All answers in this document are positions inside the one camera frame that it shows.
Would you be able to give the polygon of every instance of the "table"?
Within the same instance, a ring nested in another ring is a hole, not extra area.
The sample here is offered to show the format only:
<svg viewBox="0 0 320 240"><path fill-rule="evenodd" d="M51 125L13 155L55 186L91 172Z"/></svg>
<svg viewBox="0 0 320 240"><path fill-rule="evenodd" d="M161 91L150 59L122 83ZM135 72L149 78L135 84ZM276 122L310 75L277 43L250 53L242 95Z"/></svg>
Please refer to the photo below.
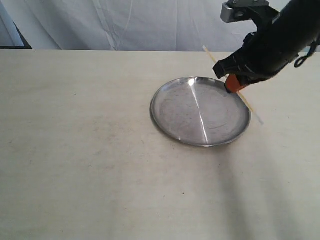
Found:
<svg viewBox="0 0 320 240"><path fill-rule="evenodd" d="M265 124L199 148L149 105L214 78L204 52L1 50L0 239L317 240L319 61L246 88Z"/></svg>

